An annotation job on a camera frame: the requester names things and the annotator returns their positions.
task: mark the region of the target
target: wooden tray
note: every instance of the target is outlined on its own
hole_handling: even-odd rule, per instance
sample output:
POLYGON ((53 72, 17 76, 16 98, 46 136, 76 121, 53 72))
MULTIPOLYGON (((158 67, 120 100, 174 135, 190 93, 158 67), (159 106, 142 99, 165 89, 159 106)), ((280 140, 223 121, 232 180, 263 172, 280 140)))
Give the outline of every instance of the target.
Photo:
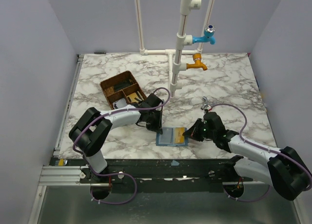
POLYGON ((122 98, 126 100, 127 104, 130 104, 131 102, 127 96, 135 92, 138 92, 143 97, 143 100, 146 99, 146 95, 130 71, 125 71, 101 81, 99 85, 111 109, 114 109, 113 103, 122 98))

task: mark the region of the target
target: small blue object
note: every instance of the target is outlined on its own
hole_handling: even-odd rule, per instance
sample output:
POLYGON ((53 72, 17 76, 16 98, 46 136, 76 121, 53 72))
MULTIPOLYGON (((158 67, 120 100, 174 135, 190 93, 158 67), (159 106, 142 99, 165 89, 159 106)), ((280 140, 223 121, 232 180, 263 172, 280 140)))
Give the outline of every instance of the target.
POLYGON ((172 160, 171 162, 171 166, 178 166, 180 163, 175 161, 175 160, 172 160))

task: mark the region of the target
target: screw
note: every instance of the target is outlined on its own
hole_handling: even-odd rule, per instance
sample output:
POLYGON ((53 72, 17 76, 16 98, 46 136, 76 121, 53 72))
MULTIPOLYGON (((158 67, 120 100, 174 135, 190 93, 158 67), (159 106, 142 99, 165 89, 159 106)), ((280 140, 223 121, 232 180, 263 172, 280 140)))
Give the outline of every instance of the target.
POLYGON ((209 177, 213 177, 215 175, 215 172, 213 170, 210 170, 208 174, 209 174, 209 177))

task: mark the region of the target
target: orange faucet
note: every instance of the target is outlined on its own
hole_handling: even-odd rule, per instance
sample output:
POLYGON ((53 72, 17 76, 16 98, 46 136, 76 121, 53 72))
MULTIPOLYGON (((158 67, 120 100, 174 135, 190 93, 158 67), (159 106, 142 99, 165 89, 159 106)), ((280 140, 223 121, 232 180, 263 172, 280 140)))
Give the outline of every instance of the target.
POLYGON ((203 68, 203 70, 207 70, 207 66, 201 62, 201 54, 195 53, 193 55, 194 64, 186 64, 186 69, 198 69, 203 68))

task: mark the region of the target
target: white wall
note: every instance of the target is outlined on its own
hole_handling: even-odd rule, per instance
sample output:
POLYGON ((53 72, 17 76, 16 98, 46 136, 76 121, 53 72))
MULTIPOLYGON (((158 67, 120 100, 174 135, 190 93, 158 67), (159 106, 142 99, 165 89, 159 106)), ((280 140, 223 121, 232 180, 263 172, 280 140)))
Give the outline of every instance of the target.
MULTIPOLYGON (((138 52, 134 0, 49 0, 77 53, 138 52)), ((146 49, 174 48, 181 0, 140 0, 146 49)), ((193 10, 187 33, 200 36, 209 0, 193 10)), ((250 52, 280 0, 216 0, 216 44, 204 52, 250 52)), ((197 48, 197 45, 186 49, 197 48)))
MULTIPOLYGON (((311 12, 311 0, 282 0, 251 54, 278 146, 295 148, 310 170, 311 12)), ((303 199, 312 220, 312 191, 303 199)))
POLYGON ((0 0, 0 217, 27 223, 77 57, 48 0, 0 0))

